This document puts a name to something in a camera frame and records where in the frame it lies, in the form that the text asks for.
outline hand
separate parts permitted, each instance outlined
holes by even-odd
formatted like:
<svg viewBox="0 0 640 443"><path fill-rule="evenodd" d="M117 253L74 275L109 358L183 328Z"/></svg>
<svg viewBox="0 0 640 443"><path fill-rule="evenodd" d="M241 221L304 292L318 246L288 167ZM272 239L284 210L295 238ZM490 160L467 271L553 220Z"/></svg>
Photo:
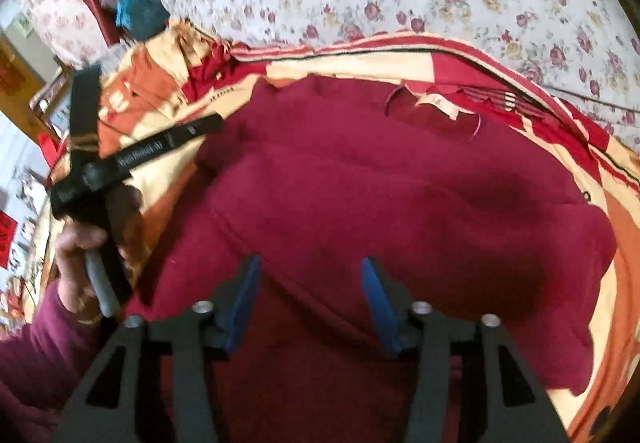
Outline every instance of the hand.
<svg viewBox="0 0 640 443"><path fill-rule="evenodd" d="M142 194L134 187L120 185L107 196L114 240L127 265L142 260ZM100 248L107 232L94 225L70 221L56 240L56 262L60 271L58 295L63 306L79 319L97 315L95 292L84 267L84 251Z"/></svg>

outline finger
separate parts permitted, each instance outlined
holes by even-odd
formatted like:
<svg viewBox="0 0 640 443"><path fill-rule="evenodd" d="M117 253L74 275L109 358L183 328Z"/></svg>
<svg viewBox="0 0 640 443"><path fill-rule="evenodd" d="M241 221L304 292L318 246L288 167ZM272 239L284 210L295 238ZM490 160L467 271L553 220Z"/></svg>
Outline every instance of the finger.
<svg viewBox="0 0 640 443"><path fill-rule="evenodd" d="M133 265L142 262L143 254L145 253L143 234L144 223L142 215L137 213L129 218L122 235L121 253L124 254L123 257L127 263Z"/></svg>
<svg viewBox="0 0 640 443"><path fill-rule="evenodd" d="M140 215L142 193L135 187L118 185L106 198L111 235L117 245L126 244L124 232L131 218Z"/></svg>
<svg viewBox="0 0 640 443"><path fill-rule="evenodd" d="M100 248L107 240L107 232L100 227L84 223L68 223L56 240L56 252L60 255L78 249Z"/></svg>
<svg viewBox="0 0 640 443"><path fill-rule="evenodd" d="M126 248L126 246L119 246L118 247L118 253L120 254L120 256L122 257L122 260L127 263L127 264L131 264L131 255L130 255L130 250Z"/></svg>

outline wall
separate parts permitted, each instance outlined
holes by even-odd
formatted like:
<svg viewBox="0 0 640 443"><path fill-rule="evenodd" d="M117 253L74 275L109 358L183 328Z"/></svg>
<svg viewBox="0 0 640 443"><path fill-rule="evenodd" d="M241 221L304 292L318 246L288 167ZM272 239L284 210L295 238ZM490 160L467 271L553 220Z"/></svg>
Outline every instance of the wall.
<svg viewBox="0 0 640 443"><path fill-rule="evenodd" d="M37 219L36 214L15 197L18 183L14 181L14 174L19 175L25 166L43 178L49 173L38 146L0 113L0 204L5 213L18 221L18 232L14 240L21 242L25 242L20 236L20 226L24 220ZM0 268L0 289L4 286L6 277L7 273Z"/></svg>
<svg viewBox="0 0 640 443"><path fill-rule="evenodd" d="M0 29L8 28L20 13L20 4L14 0L0 0Z"/></svg>
<svg viewBox="0 0 640 443"><path fill-rule="evenodd" d="M53 60L53 54L40 40L35 32L25 37L14 24L4 29L4 36L9 40L14 51L33 69L45 82L53 79L58 70L58 64Z"/></svg>

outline maroon sleeve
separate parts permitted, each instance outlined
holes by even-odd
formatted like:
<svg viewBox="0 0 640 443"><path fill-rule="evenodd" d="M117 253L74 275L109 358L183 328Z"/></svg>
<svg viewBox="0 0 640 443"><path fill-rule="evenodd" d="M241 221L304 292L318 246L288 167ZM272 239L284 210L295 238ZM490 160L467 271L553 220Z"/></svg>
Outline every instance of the maroon sleeve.
<svg viewBox="0 0 640 443"><path fill-rule="evenodd" d="M79 323L52 283L33 324L0 342L0 382L23 405L62 407L98 351L98 325Z"/></svg>

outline red fabric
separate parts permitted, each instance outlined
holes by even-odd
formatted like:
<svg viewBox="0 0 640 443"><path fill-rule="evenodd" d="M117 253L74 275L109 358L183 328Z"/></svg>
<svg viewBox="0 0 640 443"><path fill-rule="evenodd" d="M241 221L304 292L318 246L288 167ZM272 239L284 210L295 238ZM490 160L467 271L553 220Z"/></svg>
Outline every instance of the red fabric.
<svg viewBox="0 0 640 443"><path fill-rule="evenodd" d="M211 43L211 55L189 69L189 80L182 92L189 103L200 100L211 88L234 84L251 73L265 74L267 62L240 64L223 44Z"/></svg>
<svg viewBox="0 0 640 443"><path fill-rule="evenodd" d="M47 133L38 133L38 146L42 151L45 162L49 165L49 168L53 166L60 159L59 144Z"/></svg>
<svg viewBox="0 0 640 443"><path fill-rule="evenodd" d="M569 109L572 116L580 121L582 126L587 130L587 133L589 133L589 143L602 152L607 152L610 134L593 121L597 120L598 117L595 114L590 117L584 116L578 108L566 100L563 100L562 103Z"/></svg>
<svg viewBox="0 0 640 443"><path fill-rule="evenodd" d="M465 92L457 92L447 94L447 99L451 102L459 104L465 109L480 113L482 116L493 116L500 119L501 122L509 124L511 127L523 130L522 117L516 113L507 112L504 109L492 105L493 102L487 100L484 104L478 104L477 100L470 99ZM567 128L560 127L552 116L548 113L544 118L540 119L535 116L529 116L534 134L547 142L563 146L570 153L571 157L591 176L598 184L602 184L600 178L600 167L605 170L609 168L607 163L597 160L589 151L588 146L584 144L581 138L576 138ZM616 178L622 180L620 175L614 174ZM624 180L625 184L633 184L628 179Z"/></svg>
<svg viewBox="0 0 640 443"><path fill-rule="evenodd" d="M261 81L198 153L128 313L177 314L244 254L263 257L244 343L215 367L231 441L398 434L416 365L380 355L368 255L447 314L500 315L546 387L586 387L588 323L616 249L606 215L517 132L412 98L369 81ZM163 383L170 407L171 362Z"/></svg>
<svg viewBox="0 0 640 443"><path fill-rule="evenodd" d="M98 21L98 27L102 32L107 46L113 46L120 43L120 32L116 27L115 16L113 12L102 7L100 0L83 0L92 14L94 14L95 20Z"/></svg>
<svg viewBox="0 0 640 443"><path fill-rule="evenodd" d="M485 52L455 39L436 35L424 36L411 32L398 32L344 43L338 47L329 46L319 49L300 45L276 47L270 50L252 50L245 44L236 44L232 48L231 53L240 62L250 62L252 60L264 60L266 58L273 60L283 58L303 59L327 53L363 53L367 51L379 51L380 49L386 49L388 51L416 51L420 48L424 49L424 51L429 51L432 55L436 54L436 57L433 58L433 75L437 83L446 83L448 77L453 77L456 81L455 83L458 84L478 85L486 88L497 88L495 84L506 84L508 87L513 86L519 88L527 94L527 98L543 104L545 109L559 118L568 131L583 144L587 144L586 137L572 120L570 113L567 113L564 107L558 103L558 99L549 96L549 94L536 83L528 80L520 73L504 67ZM470 69L467 70L461 65L461 69L456 75L455 64L452 64L453 59L457 59L466 64ZM490 79L487 81L486 78L484 78L485 76L489 76Z"/></svg>
<svg viewBox="0 0 640 443"><path fill-rule="evenodd" d="M9 267L9 248L14 240L17 224L15 219L0 211L0 267Z"/></svg>
<svg viewBox="0 0 640 443"><path fill-rule="evenodd" d="M481 71L468 61L448 52L432 52L431 61L438 84L460 84L461 81L465 81L466 86L484 90L510 90L508 84L492 74Z"/></svg>

